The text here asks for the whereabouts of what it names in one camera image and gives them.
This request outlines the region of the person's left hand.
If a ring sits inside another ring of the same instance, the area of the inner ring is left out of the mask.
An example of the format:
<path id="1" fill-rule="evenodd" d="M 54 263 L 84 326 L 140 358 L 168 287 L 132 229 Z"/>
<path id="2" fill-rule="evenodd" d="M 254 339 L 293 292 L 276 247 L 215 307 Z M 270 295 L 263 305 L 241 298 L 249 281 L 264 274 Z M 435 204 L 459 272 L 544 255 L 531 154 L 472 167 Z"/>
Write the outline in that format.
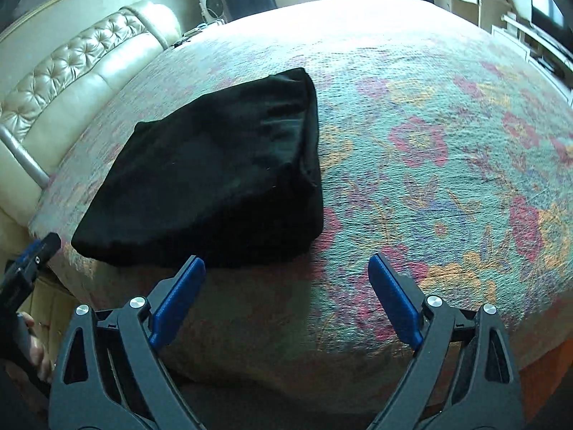
<path id="1" fill-rule="evenodd" d="M 53 373 L 52 359 L 49 358 L 47 348 L 35 334 L 34 327 L 35 320 L 32 316 L 27 312 L 19 312 L 16 317 L 15 345 L 32 367 L 38 380 L 40 382 L 51 383 Z M 7 361 L 5 370 L 8 377 L 16 385 L 23 386 L 29 383 L 26 372 L 18 365 L 15 365 L 15 363 Z"/>

